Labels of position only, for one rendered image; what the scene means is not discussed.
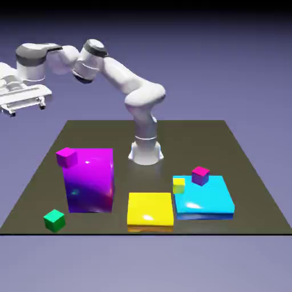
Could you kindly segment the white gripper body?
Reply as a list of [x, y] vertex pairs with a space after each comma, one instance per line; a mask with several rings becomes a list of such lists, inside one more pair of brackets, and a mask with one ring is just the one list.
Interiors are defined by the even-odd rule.
[[16, 112], [17, 110], [31, 106], [39, 107], [40, 102], [46, 102], [46, 98], [50, 98], [51, 96], [51, 90], [42, 84], [1, 92], [0, 111], [9, 113], [11, 110]]

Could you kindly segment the small magenta cube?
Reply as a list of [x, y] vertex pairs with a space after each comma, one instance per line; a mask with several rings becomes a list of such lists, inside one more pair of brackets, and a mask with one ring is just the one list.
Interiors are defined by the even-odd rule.
[[60, 167], [70, 168], [78, 163], [78, 154], [74, 149], [66, 147], [56, 152], [56, 160]]

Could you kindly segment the small green cube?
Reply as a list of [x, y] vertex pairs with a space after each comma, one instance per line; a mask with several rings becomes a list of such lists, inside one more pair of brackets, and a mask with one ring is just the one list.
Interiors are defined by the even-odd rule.
[[54, 233], [60, 231], [66, 224], [64, 214], [56, 209], [47, 213], [43, 219], [45, 227]]

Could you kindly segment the small yellow cube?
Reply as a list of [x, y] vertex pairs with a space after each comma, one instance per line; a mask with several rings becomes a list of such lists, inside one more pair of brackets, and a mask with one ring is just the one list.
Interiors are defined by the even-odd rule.
[[173, 194], [183, 194], [185, 192], [185, 179], [183, 177], [173, 178]]

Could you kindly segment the small pink cube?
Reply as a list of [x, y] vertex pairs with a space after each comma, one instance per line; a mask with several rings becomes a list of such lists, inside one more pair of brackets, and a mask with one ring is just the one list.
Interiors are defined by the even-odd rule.
[[192, 183], [199, 186], [205, 185], [209, 181], [210, 170], [201, 166], [192, 170]]

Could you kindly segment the large magenta box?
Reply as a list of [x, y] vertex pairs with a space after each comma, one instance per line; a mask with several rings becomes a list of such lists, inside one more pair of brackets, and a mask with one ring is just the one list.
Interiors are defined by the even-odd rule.
[[70, 213], [110, 213], [115, 192], [112, 148], [71, 148], [78, 163], [62, 168]]

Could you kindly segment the large yellow box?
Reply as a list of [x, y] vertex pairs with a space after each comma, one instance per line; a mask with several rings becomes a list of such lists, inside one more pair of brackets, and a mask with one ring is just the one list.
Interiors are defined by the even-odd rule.
[[171, 232], [174, 226], [172, 195], [168, 192], [130, 192], [129, 232]]

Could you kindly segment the large cyan box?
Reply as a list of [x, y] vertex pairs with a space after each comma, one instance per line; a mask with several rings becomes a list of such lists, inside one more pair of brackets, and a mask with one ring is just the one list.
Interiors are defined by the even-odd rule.
[[197, 185], [191, 176], [173, 176], [184, 179], [184, 193], [175, 193], [178, 220], [227, 220], [232, 219], [235, 206], [222, 176], [211, 175], [208, 182]]

